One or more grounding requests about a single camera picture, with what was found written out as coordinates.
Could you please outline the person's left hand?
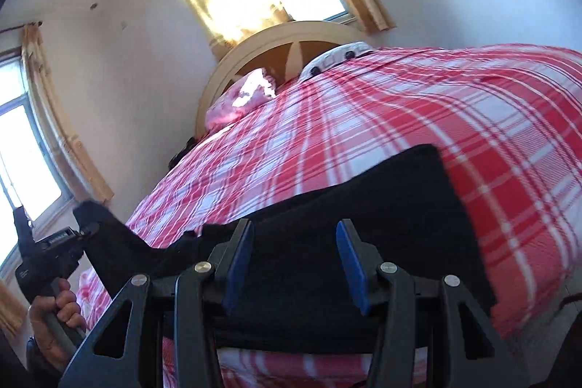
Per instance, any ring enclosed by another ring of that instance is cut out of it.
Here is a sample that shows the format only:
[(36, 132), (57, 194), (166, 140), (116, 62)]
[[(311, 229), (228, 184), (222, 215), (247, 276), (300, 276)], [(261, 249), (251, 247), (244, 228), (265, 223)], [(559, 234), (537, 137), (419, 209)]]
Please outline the person's left hand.
[(81, 314), (81, 307), (77, 303), (76, 295), (70, 289), (70, 284), (64, 279), (58, 281), (57, 296), (37, 296), (29, 308), (29, 322), (32, 325), (33, 336), (44, 358), (59, 372), (63, 372), (72, 356), (62, 348), (53, 332), (45, 322), (46, 315), (55, 315), (56, 318), (71, 329), (87, 327), (86, 320)]

